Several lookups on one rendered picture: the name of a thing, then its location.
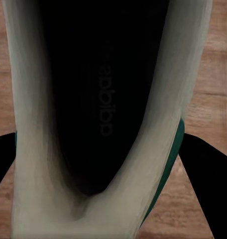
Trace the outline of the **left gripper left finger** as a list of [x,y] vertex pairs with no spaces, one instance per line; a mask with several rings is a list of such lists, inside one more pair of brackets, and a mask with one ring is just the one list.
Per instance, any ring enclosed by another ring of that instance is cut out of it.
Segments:
[[15,131],[0,136],[0,182],[16,159]]

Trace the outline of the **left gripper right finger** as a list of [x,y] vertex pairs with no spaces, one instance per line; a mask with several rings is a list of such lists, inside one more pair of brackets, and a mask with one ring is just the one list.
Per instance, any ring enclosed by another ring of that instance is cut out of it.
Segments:
[[227,156],[184,133],[178,152],[215,239],[227,239]]

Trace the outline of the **gym shoe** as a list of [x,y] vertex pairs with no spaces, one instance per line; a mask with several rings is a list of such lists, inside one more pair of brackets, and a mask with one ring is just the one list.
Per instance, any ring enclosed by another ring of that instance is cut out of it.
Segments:
[[135,239],[177,158],[213,0],[2,0],[11,239]]

